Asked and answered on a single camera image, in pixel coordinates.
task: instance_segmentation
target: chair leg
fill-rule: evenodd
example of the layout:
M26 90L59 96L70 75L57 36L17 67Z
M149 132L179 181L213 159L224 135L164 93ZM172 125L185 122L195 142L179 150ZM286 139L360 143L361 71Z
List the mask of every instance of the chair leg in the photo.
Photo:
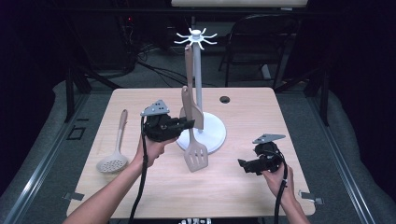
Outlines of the chair leg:
M228 87L228 76L229 76L229 73L230 73L230 63L229 63L229 61L227 60L227 66L226 66L226 70L225 70L225 87Z
M224 55L222 56L222 58L221 58L221 62L220 62L220 65L219 65L219 71L221 70L221 67L222 67L222 65L223 65L223 63L224 63L225 56L226 56L226 54L224 54Z
M279 75L279 70L280 70L280 63L278 63L276 66L276 72L275 72L275 77L274 77L274 82L273 82L273 90L276 88L276 82L277 82L277 77Z
M329 121L327 120L327 108L329 104L329 78L329 72L325 70L322 78L319 114L326 126L329 126Z

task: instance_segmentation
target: dark background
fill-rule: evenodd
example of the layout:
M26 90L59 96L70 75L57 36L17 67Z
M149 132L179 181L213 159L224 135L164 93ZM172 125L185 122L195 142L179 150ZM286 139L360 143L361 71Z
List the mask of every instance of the dark background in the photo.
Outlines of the dark background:
M0 5L1 193L20 169L46 121L55 97L52 88L64 80L70 62L92 69L128 71L134 67L135 46L125 42L116 21L90 19L85 20L88 26L70 27L78 18L65 23L56 15L43 13L36 3L47 4L22 0L12 4L2 1ZM167 7L169 1L152 1L152 4ZM310 11L345 11L346 16L340 21L303 20L285 70L285 77L297 77L318 67L332 39L341 39L330 69L330 88L354 127L362 162L393 200L396 199L396 174L392 172L396 160L394 8L390 1L309 1ZM163 18L162 23L155 22ZM151 41L166 48L166 42L156 39L155 32L165 32L163 26L174 19L136 17L134 25L140 33L134 36L135 40ZM153 23L161 24L162 29L154 32L150 26ZM93 33L90 26L110 32ZM75 34L90 44L77 41ZM99 39L96 43L90 40L95 36ZM103 52L116 57L100 57Z

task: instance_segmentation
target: wooden table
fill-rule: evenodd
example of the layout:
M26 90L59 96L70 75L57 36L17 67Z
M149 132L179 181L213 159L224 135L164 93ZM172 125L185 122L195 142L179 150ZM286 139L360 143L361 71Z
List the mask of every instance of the wooden table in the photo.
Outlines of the wooden table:
M230 103L222 103L221 96L230 97ZM119 89L113 92L76 188L77 193L85 195L83 201L116 176L99 173L95 165L114 151L121 111L127 109L129 112L121 153L131 160L140 134L140 112L159 99L168 105L172 118L178 117L182 107L181 88ZM148 169L136 218L272 216L276 198L265 179L262 175L246 174L237 161L257 159L252 141L263 133L286 135L275 143L293 168L296 195L298 190L309 192L272 89L203 88L203 109L222 120L227 130L225 142L209 155L209 166L195 173L189 171L184 162L184 151L178 144L168 145L165 153ZM120 203L113 218L129 217L139 181ZM306 215L315 213L311 202L296 197ZM82 202L72 201L67 215Z
M306 7L307 0L172 0L173 7Z

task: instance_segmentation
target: slotted spatula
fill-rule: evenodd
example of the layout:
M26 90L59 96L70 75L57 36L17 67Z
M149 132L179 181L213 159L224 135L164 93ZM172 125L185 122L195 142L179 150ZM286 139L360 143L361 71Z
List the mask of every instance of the slotted spatula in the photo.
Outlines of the slotted spatula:
M186 111L187 120L192 120L190 97L189 89L184 86L181 90L181 99L183 101L184 110ZM192 128L189 129L189 134L190 142L189 146L184 151L184 160L186 161L190 171L195 172L208 165L207 148L195 139Z
M96 169L101 173L115 173L122 170L128 164L128 158L120 153L120 142L125 128L128 111L124 109L120 117L119 134L117 135L116 149L114 153L105 157L96 164Z
M190 45L187 45L184 50L184 58L186 60L186 72L187 72L187 86L189 87L189 93L191 98L191 115L192 119L195 119L194 128L199 130L204 129L204 113L202 109L194 102L192 96L192 49ZM186 112L184 110L184 106L180 110L180 117L185 117Z

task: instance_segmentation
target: gray carpet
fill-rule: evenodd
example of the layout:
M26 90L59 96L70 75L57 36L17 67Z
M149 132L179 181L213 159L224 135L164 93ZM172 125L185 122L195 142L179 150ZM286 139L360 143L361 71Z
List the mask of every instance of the gray carpet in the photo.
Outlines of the gray carpet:
M167 68L184 74L182 51L154 50L147 54L146 63L152 66ZM220 55L216 50L203 53L203 82L204 87L222 87L224 85L224 72L217 68ZM270 83L264 81L250 81L257 79L260 73L257 67L239 67L233 70L230 86L262 86ZM129 75L112 78L112 81L126 88L160 88L181 87L181 84L166 78L166 83L158 74L138 65ZM66 192L73 192L83 164L88 156L102 116L105 112L111 91L103 84L91 80L93 91L88 96L80 96L82 106L73 121L67 126L65 136L71 133L73 127L84 127L85 131L80 140L67 140L59 143L59 153L51 169L46 174L36 196L31 201L28 209L23 212L21 223L61 223L69 201L63 199ZM0 222L4 222L14 203L18 200L24 186L26 186L41 158L53 147L54 139L64 127L65 94L64 83L55 87L57 101L49 119L40 136L6 193L0 199ZM302 93L302 88L297 86L291 91L280 93L277 96L283 116L290 131L290 136L300 163L302 165L307 184L312 193L323 198L325 204L317 205L317 211L309 219L313 223L361 223L361 220L352 203L346 186L340 177L331 155L330 144L320 123L315 117L317 111L312 109L309 99ZM338 146L346 158L347 164L354 175L356 182L361 187L362 193L376 223L392 223L396 220L396 206L388 195L374 183L365 167L359 160L359 148L356 145L353 130L342 106L334 95L330 96L329 104L330 129L336 138ZM213 223L230 223L230 220L218 220ZM271 223L272 218L266 217L266 223Z

